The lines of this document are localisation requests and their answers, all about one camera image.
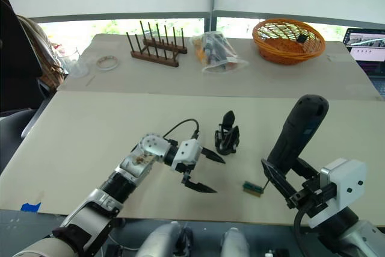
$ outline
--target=black cable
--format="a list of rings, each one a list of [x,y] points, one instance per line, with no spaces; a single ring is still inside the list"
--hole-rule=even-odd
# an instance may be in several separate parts
[[[297,212],[294,218],[294,237],[295,241],[297,242],[298,247],[301,250],[301,253],[304,257],[310,257],[310,253],[307,250],[302,236],[301,236],[301,221],[303,216],[314,206],[313,200],[308,201],[303,205]]]
[[[183,120],[181,121],[180,123],[178,123],[177,125],[175,125],[172,129],[170,129],[168,132],[166,132],[163,137],[165,138],[169,133],[171,133],[172,131],[174,131],[178,126],[180,126],[181,124],[183,123],[186,123],[186,122],[194,122],[196,124],[196,130],[194,131],[194,133],[192,134],[192,137],[191,138],[198,138],[198,133],[199,133],[199,123],[196,119],[186,119],[186,120]]]

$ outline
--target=table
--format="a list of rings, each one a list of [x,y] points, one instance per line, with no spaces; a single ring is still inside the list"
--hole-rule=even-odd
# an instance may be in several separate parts
[[[229,42],[250,65],[234,73],[216,75],[202,73],[188,39],[188,53],[179,55],[180,66],[174,68],[132,58],[126,36],[98,34],[81,56],[91,67],[90,74],[80,79],[68,77],[59,90],[265,98],[299,98],[308,93],[327,99],[382,100],[341,42],[327,42],[321,56],[296,66],[265,61],[251,39]],[[105,55],[115,55],[119,67],[99,71],[95,63]],[[336,61],[331,62],[328,55]]]
[[[182,175],[155,164],[120,217],[292,224],[295,210],[272,186],[257,198],[242,191],[245,180],[263,185],[260,159],[268,156],[296,99],[216,98],[160,94],[59,91],[0,176],[0,208],[20,210],[41,202],[39,212],[68,214],[115,169],[147,132],[167,131],[194,117],[201,143],[214,149],[214,131],[228,110],[241,138],[237,153],[219,164],[201,157],[192,180],[218,194],[185,188]],[[319,170],[345,156],[368,165],[366,193],[351,207],[363,219],[385,225],[380,185],[385,171],[385,102],[330,101],[330,110],[301,157]],[[173,135],[186,140],[194,127]],[[300,188],[302,180],[288,174]]]

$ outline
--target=bag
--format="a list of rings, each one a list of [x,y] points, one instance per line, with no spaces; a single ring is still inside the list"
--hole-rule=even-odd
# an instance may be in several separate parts
[[[248,62],[238,57],[220,31],[210,31],[191,38],[198,59],[204,65],[202,72],[234,72]]]
[[[23,26],[40,65],[42,66],[43,75],[39,78],[49,87],[50,92],[53,93],[64,81],[64,71],[61,67],[60,60],[57,58],[52,48],[52,43],[37,23],[20,15],[18,15],[17,18]]]

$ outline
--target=window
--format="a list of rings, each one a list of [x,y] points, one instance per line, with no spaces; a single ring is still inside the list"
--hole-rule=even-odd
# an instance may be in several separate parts
[[[226,37],[252,39],[253,28],[264,19],[218,17],[217,30]],[[349,26],[308,23],[314,27],[326,41],[342,41]]]
[[[153,32],[156,31],[156,23],[159,26],[160,35],[164,35],[164,25],[167,27],[168,35],[172,35],[172,27],[175,34],[180,36],[183,28],[184,36],[202,34],[204,31],[204,19],[142,19],[144,30],[148,31],[150,22]],[[91,43],[92,38],[99,33],[108,34],[142,34],[139,19],[117,19],[117,20],[82,20],[67,22],[51,22],[39,24],[48,35],[52,43],[76,46],[81,54]]]

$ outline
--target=laptop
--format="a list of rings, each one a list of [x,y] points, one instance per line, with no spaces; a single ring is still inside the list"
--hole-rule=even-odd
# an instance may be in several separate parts
[[[343,43],[385,97],[385,29],[348,28]]]

